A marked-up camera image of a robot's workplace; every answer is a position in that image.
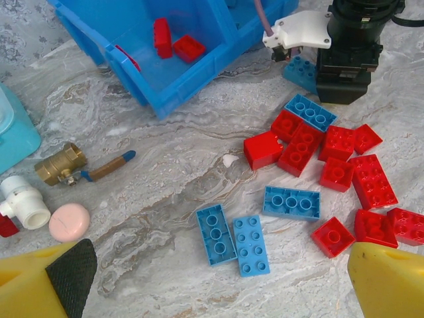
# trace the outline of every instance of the blue lego brick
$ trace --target blue lego brick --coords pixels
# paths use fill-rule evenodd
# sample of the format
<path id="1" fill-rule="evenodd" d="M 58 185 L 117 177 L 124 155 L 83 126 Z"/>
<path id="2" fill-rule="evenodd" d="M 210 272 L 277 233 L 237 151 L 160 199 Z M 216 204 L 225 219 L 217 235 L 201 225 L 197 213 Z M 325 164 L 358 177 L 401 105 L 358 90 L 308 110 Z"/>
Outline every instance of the blue lego brick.
<path id="1" fill-rule="evenodd" d="M 269 274 L 270 265 L 259 215 L 234 219 L 233 229 L 241 277 Z"/>
<path id="2" fill-rule="evenodd" d="M 318 95 L 315 74 L 316 68 L 314 64 L 310 61 L 304 60 L 300 56 L 295 56 L 284 68 L 283 78 L 315 95 Z"/>
<path id="3" fill-rule="evenodd" d="M 318 221 L 320 193 L 282 187 L 265 187 L 262 214 L 301 221 Z"/>
<path id="4" fill-rule="evenodd" d="M 329 126 L 337 119 L 336 115 L 299 94 L 293 97 L 284 108 L 300 116 L 307 124 L 323 133 L 325 133 Z"/>
<path id="5" fill-rule="evenodd" d="M 222 205 L 199 210 L 196 215 L 209 265 L 216 266 L 237 259 Z"/>

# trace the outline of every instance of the gray marble table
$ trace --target gray marble table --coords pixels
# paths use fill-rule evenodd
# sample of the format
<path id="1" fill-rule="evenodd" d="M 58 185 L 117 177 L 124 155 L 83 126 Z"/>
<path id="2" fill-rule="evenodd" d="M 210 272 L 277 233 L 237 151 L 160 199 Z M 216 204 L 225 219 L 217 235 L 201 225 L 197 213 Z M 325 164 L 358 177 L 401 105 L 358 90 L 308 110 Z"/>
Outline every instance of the gray marble table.
<path id="1" fill-rule="evenodd" d="M 424 14 L 417 5 L 408 9 L 409 16 Z M 424 33 L 389 24 L 382 43 L 368 94 L 329 109 L 338 125 L 368 123 L 378 132 L 384 143 L 375 153 L 399 206 L 423 213 Z M 276 166 L 252 172 L 242 152 L 245 138 L 269 129 L 285 102 L 305 93 L 281 77 L 282 66 L 258 46 L 162 122 L 73 41 L 8 79 L 43 143 L 0 180 L 26 177 L 52 211 L 69 202 L 89 209 L 85 237 L 99 266 L 84 317 L 362 316 L 346 270 L 349 251 L 330 260 L 310 239 L 332 216 L 353 231 L 360 207 L 353 188 L 338 193 L 319 186 L 323 163 L 316 156 L 295 178 Z M 69 140 L 85 152 L 90 168 L 127 150 L 137 157 L 96 184 L 48 187 L 32 167 Z M 266 185 L 321 191 L 322 220 L 260 216 L 271 274 L 241 278 L 237 261 L 211 268 L 195 211 L 222 203 L 229 223 L 259 214 Z M 0 251 L 6 257 L 54 244 L 43 227 L 0 238 Z M 424 254 L 421 247 L 400 248 Z"/>

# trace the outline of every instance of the red 2x2 lego brick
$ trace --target red 2x2 lego brick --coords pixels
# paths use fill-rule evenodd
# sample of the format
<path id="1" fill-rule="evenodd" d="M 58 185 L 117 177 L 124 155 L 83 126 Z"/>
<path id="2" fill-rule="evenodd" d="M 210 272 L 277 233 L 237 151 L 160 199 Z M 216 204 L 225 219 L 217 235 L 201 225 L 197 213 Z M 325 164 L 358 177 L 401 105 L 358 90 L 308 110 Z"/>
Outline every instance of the red 2x2 lego brick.
<path id="1" fill-rule="evenodd" d="M 317 151 L 323 137 L 323 132 L 312 128 L 308 124 L 301 124 L 286 151 L 283 152 L 278 160 L 277 165 L 281 169 L 299 177 L 313 153 Z"/>
<path id="2" fill-rule="evenodd" d="M 398 199 L 375 154 L 349 160 L 354 165 L 353 186 L 365 210 L 398 204 Z"/>
<path id="3" fill-rule="evenodd" d="M 353 154 L 354 143 L 354 130 L 329 126 L 318 160 L 327 161 L 329 157 L 333 157 L 342 161 L 347 161 Z"/>
<path id="4" fill-rule="evenodd" d="M 256 170 L 277 162 L 283 151 L 276 134 L 267 131 L 244 141 L 244 155 L 252 168 Z"/>
<path id="5" fill-rule="evenodd" d="M 424 244 L 424 215 L 396 207 L 387 216 L 399 242 L 411 246 Z"/>
<path id="6" fill-rule="evenodd" d="M 355 217 L 355 235 L 358 242 L 398 248 L 393 227 L 385 215 L 359 209 Z"/>
<path id="7" fill-rule="evenodd" d="M 355 242 L 353 235 L 336 217 L 312 233 L 311 238 L 329 258 L 336 257 Z"/>

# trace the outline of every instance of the white pvc fitting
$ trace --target white pvc fitting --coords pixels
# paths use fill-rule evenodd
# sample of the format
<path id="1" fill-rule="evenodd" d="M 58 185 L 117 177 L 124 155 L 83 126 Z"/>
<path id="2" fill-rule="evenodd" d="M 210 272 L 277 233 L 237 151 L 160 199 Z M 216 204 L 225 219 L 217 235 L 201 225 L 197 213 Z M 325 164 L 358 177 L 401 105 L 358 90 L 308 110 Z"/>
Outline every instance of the white pvc fitting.
<path id="1" fill-rule="evenodd" d="M 24 228 L 38 229 L 50 219 L 50 211 L 44 204 L 41 193 L 24 178 L 8 177 L 0 184 L 0 192 L 6 198 L 0 203 L 0 214 L 10 219 L 17 217 Z"/>

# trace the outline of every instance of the black rubber pad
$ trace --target black rubber pad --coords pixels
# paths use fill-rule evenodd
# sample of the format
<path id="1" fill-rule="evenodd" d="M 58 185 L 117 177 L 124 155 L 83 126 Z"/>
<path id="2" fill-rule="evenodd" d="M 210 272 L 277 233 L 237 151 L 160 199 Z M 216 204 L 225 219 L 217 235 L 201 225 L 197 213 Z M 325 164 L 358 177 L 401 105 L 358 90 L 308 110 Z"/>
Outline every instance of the black rubber pad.
<path id="1" fill-rule="evenodd" d="M 81 318 L 97 270 L 93 243 L 85 238 L 51 263 L 46 272 L 69 318 Z"/>

